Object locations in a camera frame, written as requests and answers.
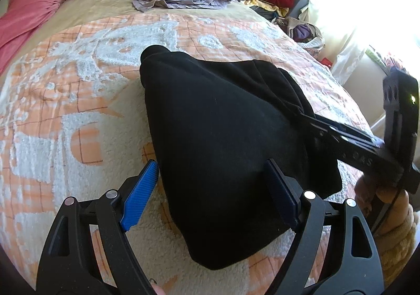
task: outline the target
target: beige knit fabric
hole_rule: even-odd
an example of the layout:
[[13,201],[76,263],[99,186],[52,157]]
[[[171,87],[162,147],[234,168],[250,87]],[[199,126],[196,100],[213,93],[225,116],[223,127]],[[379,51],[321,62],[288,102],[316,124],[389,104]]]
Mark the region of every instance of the beige knit fabric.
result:
[[414,250],[418,215],[409,205],[404,222],[395,229],[375,237],[381,259],[385,287],[390,285],[407,264]]

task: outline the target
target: blue clamp pad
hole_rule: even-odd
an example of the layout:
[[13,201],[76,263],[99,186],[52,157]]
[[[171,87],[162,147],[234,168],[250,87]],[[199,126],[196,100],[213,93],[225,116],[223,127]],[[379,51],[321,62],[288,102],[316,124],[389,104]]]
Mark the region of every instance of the blue clamp pad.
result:
[[273,159],[264,163],[264,177],[281,219],[296,231],[301,224],[299,215],[302,188],[295,179],[286,177]]
[[148,203],[159,177],[158,163],[150,160],[139,174],[139,179],[124,202],[120,225],[124,231],[136,225]]

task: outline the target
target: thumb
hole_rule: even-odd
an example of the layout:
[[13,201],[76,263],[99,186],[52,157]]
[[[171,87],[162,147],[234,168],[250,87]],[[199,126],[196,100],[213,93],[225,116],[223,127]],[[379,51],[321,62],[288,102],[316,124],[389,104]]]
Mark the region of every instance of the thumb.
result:
[[152,284],[152,288],[155,290],[156,295],[165,295],[165,292],[163,291],[163,289],[159,287],[158,285]]

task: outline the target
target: window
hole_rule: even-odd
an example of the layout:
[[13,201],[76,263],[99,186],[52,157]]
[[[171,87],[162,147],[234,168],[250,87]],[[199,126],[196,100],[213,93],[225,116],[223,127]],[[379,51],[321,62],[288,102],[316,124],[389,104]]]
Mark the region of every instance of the window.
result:
[[391,53],[420,80],[420,0],[377,0],[380,7],[371,18],[371,47],[381,56]]

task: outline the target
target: metal rivet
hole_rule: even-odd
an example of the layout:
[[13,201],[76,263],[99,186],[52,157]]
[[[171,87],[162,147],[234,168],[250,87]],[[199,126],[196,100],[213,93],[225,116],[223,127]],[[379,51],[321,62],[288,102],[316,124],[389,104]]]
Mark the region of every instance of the metal rivet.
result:
[[356,202],[354,201],[354,199],[352,199],[352,198],[348,198],[348,199],[346,199],[346,203],[347,203],[347,205],[348,206],[350,206],[350,207],[355,207],[356,206]]
[[316,194],[315,193],[313,193],[312,191],[305,191],[304,193],[303,193],[303,195],[305,196],[305,198],[307,198],[307,199],[315,199],[315,197],[316,197]]
[[74,198],[73,197],[68,197],[66,198],[66,200],[64,201],[64,204],[66,204],[67,206],[71,205],[74,203]]
[[107,197],[108,199],[114,199],[117,195],[118,195],[118,192],[117,192],[117,191],[115,191],[115,190],[109,190],[109,191],[106,193],[106,197]]

